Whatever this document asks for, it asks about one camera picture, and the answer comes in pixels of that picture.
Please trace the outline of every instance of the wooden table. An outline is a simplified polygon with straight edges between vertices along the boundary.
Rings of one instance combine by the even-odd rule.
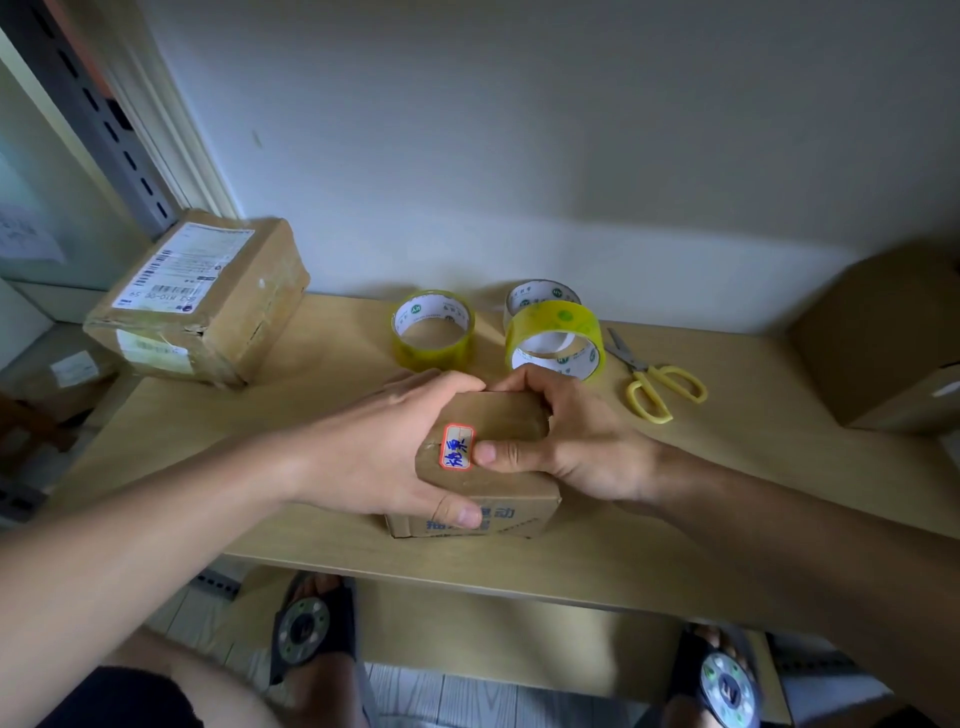
[[[51,504],[76,505],[229,434],[301,422],[355,399],[396,372],[391,310],[389,303],[307,296],[255,385],[240,393],[144,380],[66,476]],[[481,313],[477,322],[471,371],[487,381],[505,373],[498,318]],[[785,342],[631,324],[616,328],[642,357],[676,362],[710,390],[701,406],[671,399],[674,422],[648,425],[623,403],[626,369],[608,362],[593,386],[639,429],[788,487],[960,538],[960,474],[940,446],[838,426]],[[407,586],[761,628],[808,627],[671,526],[569,489],[563,495],[546,532],[532,540],[394,540],[381,518],[290,506],[227,553]]]

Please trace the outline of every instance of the yellow scissors handle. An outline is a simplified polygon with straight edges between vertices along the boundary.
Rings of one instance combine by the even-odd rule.
[[[707,386],[696,376],[692,375],[686,369],[667,364],[663,367],[650,367],[647,374],[656,379],[667,389],[676,392],[681,397],[687,398],[700,404],[707,398]],[[678,379],[686,381],[692,388],[692,392],[684,387]]]
[[[640,404],[641,393],[646,395],[646,398],[653,404],[652,412]],[[673,419],[673,415],[671,415],[670,410],[666,408],[663,399],[650,383],[650,379],[648,379],[643,372],[634,372],[634,381],[627,385],[627,403],[630,404],[631,408],[633,408],[639,417],[642,417],[654,425],[663,425]]]

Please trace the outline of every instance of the person's left arm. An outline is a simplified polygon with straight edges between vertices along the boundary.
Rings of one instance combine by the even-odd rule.
[[[411,376],[0,539],[0,725],[39,722],[170,594],[285,503],[479,526],[479,507],[419,480],[414,457],[453,395],[483,388],[460,373]]]

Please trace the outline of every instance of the person's left hand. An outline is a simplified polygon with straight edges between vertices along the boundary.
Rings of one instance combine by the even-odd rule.
[[[444,405],[485,386],[463,372],[403,376],[322,420],[266,435],[259,446],[281,463],[293,501],[477,528],[480,506],[420,480],[414,460]]]

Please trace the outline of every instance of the tape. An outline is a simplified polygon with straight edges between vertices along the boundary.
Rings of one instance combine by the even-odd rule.
[[[584,342],[578,351],[565,356],[534,356],[530,341],[544,334],[562,335]],[[543,301],[519,310],[507,326],[507,369],[536,364],[565,375],[587,380],[603,371],[607,355],[603,349],[600,322],[586,306],[571,301]]]
[[[523,308],[532,303],[544,301],[569,301],[580,303],[580,297],[569,286],[557,283],[555,280],[527,280],[507,294],[503,304],[503,331],[506,333],[510,322]],[[573,343],[572,334],[563,334],[555,331],[538,334],[531,337],[524,345],[524,350],[531,354],[562,352]]]
[[[417,347],[403,340],[403,334],[413,324],[427,319],[447,319],[464,330],[463,336],[449,346],[439,349]],[[420,291],[400,304],[394,312],[394,358],[406,369],[422,372],[425,369],[460,369],[473,356],[473,311],[449,291]]]

